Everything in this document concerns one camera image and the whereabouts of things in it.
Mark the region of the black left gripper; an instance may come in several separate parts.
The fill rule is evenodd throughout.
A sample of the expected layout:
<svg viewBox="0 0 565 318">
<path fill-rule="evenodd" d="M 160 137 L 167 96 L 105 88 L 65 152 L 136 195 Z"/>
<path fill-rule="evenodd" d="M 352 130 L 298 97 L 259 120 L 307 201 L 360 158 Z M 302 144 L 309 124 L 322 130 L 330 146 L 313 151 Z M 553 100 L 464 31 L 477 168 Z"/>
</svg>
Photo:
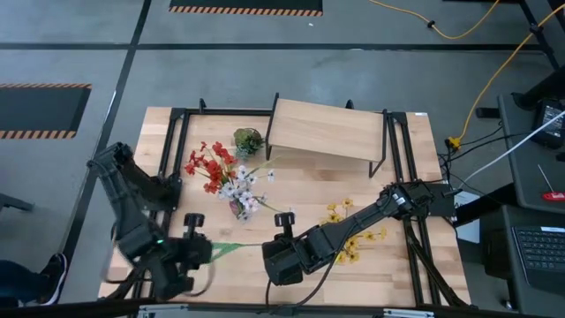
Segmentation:
<svg viewBox="0 0 565 318">
<path fill-rule="evenodd" d="M 199 213 L 187 213 L 184 219 L 185 231 L 183 233 L 182 243 L 182 260 L 180 270 L 187 272 L 188 270 L 198 269 L 203 262 L 202 254 L 206 248 L 207 237 L 203 233 L 198 233 L 198 228 L 204 224 L 205 217 Z M 213 253 L 215 250 L 214 243 L 210 242 L 209 251 Z M 215 261 L 215 255 L 211 255 L 208 265 L 212 266 Z"/>
</svg>

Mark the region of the red artificial tulip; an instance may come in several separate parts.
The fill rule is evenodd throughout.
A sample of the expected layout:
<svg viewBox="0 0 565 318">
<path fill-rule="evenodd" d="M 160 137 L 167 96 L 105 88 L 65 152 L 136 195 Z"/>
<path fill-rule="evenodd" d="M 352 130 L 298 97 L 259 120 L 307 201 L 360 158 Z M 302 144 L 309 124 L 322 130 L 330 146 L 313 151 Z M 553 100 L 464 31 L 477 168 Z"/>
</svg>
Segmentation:
<svg viewBox="0 0 565 318">
<path fill-rule="evenodd" d="M 261 246 L 261 243 L 228 243 L 228 242 L 215 242 L 215 250 L 212 255 L 215 255 L 215 261 L 219 260 L 223 256 L 233 253 L 240 248 Z"/>
</svg>

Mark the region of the purple ribbed glass vase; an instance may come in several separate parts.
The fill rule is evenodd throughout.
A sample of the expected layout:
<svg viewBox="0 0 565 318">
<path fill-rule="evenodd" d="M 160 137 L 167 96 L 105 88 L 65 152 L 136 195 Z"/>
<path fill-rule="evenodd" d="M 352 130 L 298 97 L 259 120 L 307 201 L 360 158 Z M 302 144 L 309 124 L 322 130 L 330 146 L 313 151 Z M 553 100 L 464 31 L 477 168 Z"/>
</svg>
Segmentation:
<svg viewBox="0 0 565 318">
<path fill-rule="evenodd" d="M 240 201 L 238 200 L 230 201 L 229 206 L 232 214 L 236 217 L 238 221 L 244 222 L 248 220 L 249 215 L 247 213 L 247 210 Z"/>
</svg>

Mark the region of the yellow artificial flower bunch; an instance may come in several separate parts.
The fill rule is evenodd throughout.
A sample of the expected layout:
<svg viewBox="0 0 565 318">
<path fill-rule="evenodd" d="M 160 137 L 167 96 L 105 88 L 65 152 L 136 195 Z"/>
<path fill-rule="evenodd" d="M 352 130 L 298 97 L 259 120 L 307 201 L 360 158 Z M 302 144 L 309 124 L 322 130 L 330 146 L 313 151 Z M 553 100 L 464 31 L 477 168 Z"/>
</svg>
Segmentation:
<svg viewBox="0 0 565 318">
<path fill-rule="evenodd" d="M 353 200 L 350 198 L 345 198 L 342 200 L 341 204 L 331 203 L 327 205 L 328 216 L 320 222 L 320 225 L 325 223 L 338 223 L 343 221 L 348 215 L 352 207 L 354 206 Z M 362 231 L 359 234 L 348 238 L 345 241 L 344 247 L 337 254 L 335 260 L 336 264 L 343 265 L 346 262 L 353 263 L 360 259 L 359 244 L 362 240 L 364 241 L 376 241 L 378 239 L 383 240 L 387 236 L 388 232 L 385 227 L 381 227 L 378 232 L 373 231 Z"/>
</svg>

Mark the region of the white artificial flower bunch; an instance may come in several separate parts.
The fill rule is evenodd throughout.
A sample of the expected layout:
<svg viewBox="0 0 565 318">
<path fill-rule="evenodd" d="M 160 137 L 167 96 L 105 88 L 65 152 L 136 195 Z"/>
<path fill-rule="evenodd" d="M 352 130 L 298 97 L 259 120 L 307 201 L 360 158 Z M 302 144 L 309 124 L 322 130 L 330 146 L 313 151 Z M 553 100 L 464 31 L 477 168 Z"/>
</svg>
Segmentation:
<svg viewBox="0 0 565 318">
<path fill-rule="evenodd" d="M 275 181 L 275 170 L 272 163 L 275 161 L 267 160 L 266 162 L 249 169 L 245 165 L 236 164 L 236 178 L 232 183 L 227 183 L 218 193 L 220 200 L 228 203 L 233 200 L 240 201 L 246 208 L 249 221 L 261 208 L 266 208 L 274 212 L 281 212 L 279 208 L 275 208 L 267 203 L 267 194 L 255 194 L 253 187 L 260 178 L 266 179 L 272 183 Z"/>
</svg>

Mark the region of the red artificial flower bunch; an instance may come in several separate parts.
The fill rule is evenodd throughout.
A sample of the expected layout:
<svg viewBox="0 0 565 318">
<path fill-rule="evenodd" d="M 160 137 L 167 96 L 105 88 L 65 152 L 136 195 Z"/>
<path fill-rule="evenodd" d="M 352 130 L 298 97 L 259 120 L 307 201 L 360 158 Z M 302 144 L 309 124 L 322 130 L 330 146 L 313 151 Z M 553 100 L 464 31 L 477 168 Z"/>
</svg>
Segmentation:
<svg viewBox="0 0 565 318">
<path fill-rule="evenodd" d="M 204 191 L 216 194 L 227 183 L 235 180 L 236 164 L 237 158 L 221 142 L 208 145 L 202 141 L 200 149 L 190 153 L 185 172 L 190 176 L 200 175 L 206 178 Z"/>
</svg>

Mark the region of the potted green succulent plant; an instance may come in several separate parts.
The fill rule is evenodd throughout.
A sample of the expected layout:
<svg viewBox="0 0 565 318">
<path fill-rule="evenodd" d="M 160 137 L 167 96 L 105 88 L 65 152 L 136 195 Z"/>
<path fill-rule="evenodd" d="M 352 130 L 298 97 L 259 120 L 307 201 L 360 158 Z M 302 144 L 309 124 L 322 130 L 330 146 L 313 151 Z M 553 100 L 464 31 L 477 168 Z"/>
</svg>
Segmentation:
<svg viewBox="0 0 565 318">
<path fill-rule="evenodd" d="M 254 128 L 238 128 L 233 137 L 236 144 L 236 156 L 246 161 L 255 155 L 264 146 L 264 139 L 259 131 Z"/>
</svg>

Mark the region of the black overhead rig bar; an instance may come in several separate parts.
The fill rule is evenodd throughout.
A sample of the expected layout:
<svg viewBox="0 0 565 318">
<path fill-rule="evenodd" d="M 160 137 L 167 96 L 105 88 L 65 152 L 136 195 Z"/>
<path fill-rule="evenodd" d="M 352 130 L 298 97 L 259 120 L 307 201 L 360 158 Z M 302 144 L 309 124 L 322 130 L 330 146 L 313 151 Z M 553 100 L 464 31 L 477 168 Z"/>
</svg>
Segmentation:
<svg viewBox="0 0 565 318">
<path fill-rule="evenodd" d="M 97 300 L 58 304 L 46 307 L 14 307 L 0 309 L 0 318 L 119 318 L 137 314 L 168 312 L 218 312 L 230 314 L 267 314 L 296 318 L 301 314 L 366 315 L 373 318 L 549 318 L 532 314 L 512 314 L 469 307 L 341 307 L 300 306 L 278 307 L 254 304 L 221 304 L 170 302 L 158 304 L 152 299 Z"/>
</svg>

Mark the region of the person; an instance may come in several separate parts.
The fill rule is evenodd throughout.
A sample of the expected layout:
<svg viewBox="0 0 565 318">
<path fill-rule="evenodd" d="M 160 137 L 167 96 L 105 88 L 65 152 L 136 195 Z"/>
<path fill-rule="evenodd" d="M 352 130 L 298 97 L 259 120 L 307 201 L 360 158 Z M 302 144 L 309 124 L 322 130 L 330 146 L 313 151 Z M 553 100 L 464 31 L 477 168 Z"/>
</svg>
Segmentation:
<svg viewBox="0 0 565 318">
<path fill-rule="evenodd" d="M 40 272 L 15 261 L 0 260 L 0 308 L 30 302 L 48 306 L 59 299 L 69 263 L 64 254 L 53 254 Z"/>
</svg>

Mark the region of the white paper sheet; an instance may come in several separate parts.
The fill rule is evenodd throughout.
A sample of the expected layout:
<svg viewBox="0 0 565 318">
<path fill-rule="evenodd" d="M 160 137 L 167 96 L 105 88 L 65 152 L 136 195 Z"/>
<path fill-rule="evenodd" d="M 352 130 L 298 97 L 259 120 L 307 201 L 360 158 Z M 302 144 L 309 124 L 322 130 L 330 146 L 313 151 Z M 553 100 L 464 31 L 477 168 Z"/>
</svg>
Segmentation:
<svg viewBox="0 0 565 318">
<path fill-rule="evenodd" d="M 456 207 L 471 203 L 479 198 L 478 195 L 474 193 L 468 193 L 465 191 L 460 192 L 455 197 Z M 473 244 L 480 243 L 480 221 L 475 220 L 471 223 L 465 225 L 459 225 L 456 227 L 457 237 L 459 239 L 471 242 Z"/>
</svg>

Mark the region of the grey chair leg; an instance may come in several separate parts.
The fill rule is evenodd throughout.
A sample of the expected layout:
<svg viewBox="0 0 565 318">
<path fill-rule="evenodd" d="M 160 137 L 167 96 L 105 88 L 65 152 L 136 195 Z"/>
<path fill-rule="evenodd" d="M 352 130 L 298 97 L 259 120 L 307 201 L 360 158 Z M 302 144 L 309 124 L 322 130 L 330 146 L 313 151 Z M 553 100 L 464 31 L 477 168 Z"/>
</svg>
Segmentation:
<svg viewBox="0 0 565 318">
<path fill-rule="evenodd" d="M 15 208 L 21 211 L 32 211 L 34 204 L 0 193 L 0 212 L 4 208 Z"/>
</svg>

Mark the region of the dark grey desk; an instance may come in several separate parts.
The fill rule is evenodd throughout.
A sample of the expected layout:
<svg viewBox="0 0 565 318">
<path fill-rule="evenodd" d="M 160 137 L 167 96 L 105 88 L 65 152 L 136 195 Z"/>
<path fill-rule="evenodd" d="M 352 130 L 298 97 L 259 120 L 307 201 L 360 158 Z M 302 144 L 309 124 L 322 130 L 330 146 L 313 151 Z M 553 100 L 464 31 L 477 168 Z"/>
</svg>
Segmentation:
<svg viewBox="0 0 565 318">
<path fill-rule="evenodd" d="M 517 107 L 511 95 L 500 95 L 497 102 L 503 131 L 508 136 L 506 145 L 511 149 L 533 131 L 535 113 Z M 565 154 L 565 146 L 552 150 L 527 140 L 508 155 L 519 206 L 565 214 L 565 201 L 542 198 L 550 191 L 546 180 L 556 192 L 565 193 L 565 162 L 557 159 L 560 154 Z"/>
<path fill-rule="evenodd" d="M 486 273 L 508 285 L 509 298 L 503 304 L 521 314 L 565 318 L 564 296 L 538 290 L 526 282 L 511 231 L 514 226 L 565 228 L 565 215 L 500 205 L 480 219 Z"/>
</svg>

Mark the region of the black laptop keyboard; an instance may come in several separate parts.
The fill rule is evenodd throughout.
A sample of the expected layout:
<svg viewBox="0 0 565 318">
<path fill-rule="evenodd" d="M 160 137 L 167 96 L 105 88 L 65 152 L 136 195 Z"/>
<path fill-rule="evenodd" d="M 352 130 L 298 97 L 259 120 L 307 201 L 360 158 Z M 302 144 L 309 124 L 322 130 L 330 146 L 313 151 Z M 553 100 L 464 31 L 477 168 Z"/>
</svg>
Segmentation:
<svg viewBox="0 0 565 318">
<path fill-rule="evenodd" d="M 565 297 L 565 228 L 511 228 L 528 285 Z"/>
</svg>

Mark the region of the black tripod stand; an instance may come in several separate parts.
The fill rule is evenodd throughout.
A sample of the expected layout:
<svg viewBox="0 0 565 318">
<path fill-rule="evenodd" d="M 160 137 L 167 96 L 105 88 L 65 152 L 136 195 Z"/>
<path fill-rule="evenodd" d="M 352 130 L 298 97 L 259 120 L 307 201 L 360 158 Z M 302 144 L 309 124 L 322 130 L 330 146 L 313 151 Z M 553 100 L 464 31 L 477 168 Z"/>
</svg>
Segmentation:
<svg viewBox="0 0 565 318">
<path fill-rule="evenodd" d="M 548 2 L 550 8 L 555 11 L 559 6 L 565 4 L 565 0 L 543 0 Z M 520 5 L 521 10 L 524 13 L 529 25 L 530 25 L 530 33 L 536 38 L 541 48 L 541 51 L 546 55 L 550 65 L 555 69 L 559 69 L 560 65 L 554 55 L 554 51 L 552 47 L 549 45 L 546 37 L 543 33 L 543 27 L 539 26 L 538 21 L 534 18 L 533 13 L 529 5 L 526 3 L 526 0 L 517 0 L 517 3 Z M 557 19 L 561 30 L 565 34 L 565 8 L 560 9 L 554 14 L 555 18 Z"/>
</svg>

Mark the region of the red-handled screwdriver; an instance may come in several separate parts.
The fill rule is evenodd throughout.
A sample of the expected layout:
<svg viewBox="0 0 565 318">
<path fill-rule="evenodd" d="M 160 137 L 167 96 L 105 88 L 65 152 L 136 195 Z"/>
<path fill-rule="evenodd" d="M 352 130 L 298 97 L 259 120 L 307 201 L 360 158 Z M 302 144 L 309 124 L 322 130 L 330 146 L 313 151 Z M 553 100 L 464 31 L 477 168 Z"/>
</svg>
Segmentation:
<svg viewBox="0 0 565 318">
<path fill-rule="evenodd" d="M 565 192 L 558 192 L 555 191 L 553 189 L 553 187 L 551 186 L 546 173 L 544 172 L 544 170 L 542 169 L 541 165 L 538 165 L 539 168 L 539 172 L 541 173 L 547 187 L 548 187 L 548 191 L 542 194 L 542 199 L 544 201 L 551 201 L 551 202 L 565 202 Z"/>
</svg>

